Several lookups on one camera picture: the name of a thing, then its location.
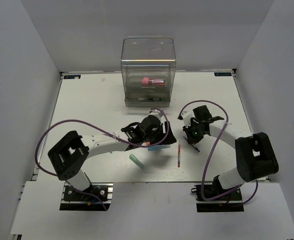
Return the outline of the green pen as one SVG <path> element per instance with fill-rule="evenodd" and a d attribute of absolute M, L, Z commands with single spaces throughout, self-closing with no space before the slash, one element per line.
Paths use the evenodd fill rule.
<path fill-rule="evenodd" d="M 161 102 L 163 101 L 162 98 L 138 98 L 139 101 L 146 101 L 146 102 Z"/>

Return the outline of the clear drawer organizer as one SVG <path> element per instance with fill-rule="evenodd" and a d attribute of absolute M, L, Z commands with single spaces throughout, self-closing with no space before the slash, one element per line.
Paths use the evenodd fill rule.
<path fill-rule="evenodd" d="M 165 36 L 129 36 L 123 40 L 121 75 L 127 107 L 169 107 L 177 58 L 174 39 Z M 166 86 L 142 85 L 143 78 L 164 79 Z M 140 101 L 161 98 L 163 101 Z"/>

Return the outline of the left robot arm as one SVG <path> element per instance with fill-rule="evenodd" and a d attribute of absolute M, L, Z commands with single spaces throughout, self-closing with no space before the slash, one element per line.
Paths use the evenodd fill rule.
<path fill-rule="evenodd" d="M 82 171 L 87 159 L 106 153 L 167 146 L 176 142 L 169 121 L 162 121 L 160 112 L 152 112 L 141 122 L 133 122 L 113 133 L 83 136 L 72 130 L 47 155 L 58 179 L 69 183 L 75 188 L 77 196 L 86 200 L 93 193 L 92 184 Z"/>

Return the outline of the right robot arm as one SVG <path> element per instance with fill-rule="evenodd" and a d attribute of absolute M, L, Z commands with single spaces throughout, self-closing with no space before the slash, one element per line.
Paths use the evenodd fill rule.
<path fill-rule="evenodd" d="M 182 130 L 188 144 L 195 145 L 205 136 L 215 138 L 205 163 L 204 175 L 219 141 L 235 150 L 236 166 L 215 176 L 210 191 L 205 191 L 204 183 L 200 185 L 202 201 L 223 200 L 243 184 L 279 172 L 279 163 L 266 133 L 238 130 L 229 124 L 228 116 L 212 116 L 206 105 L 194 108 L 192 112 L 181 110 L 178 119 L 184 122 Z"/>

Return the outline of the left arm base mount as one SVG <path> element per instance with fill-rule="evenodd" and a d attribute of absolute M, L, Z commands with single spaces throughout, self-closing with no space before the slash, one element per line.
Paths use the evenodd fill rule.
<path fill-rule="evenodd" d="M 104 212 L 111 205 L 113 197 L 112 183 L 92 183 L 90 190 L 83 194 L 65 183 L 60 201 L 60 211 Z"/>

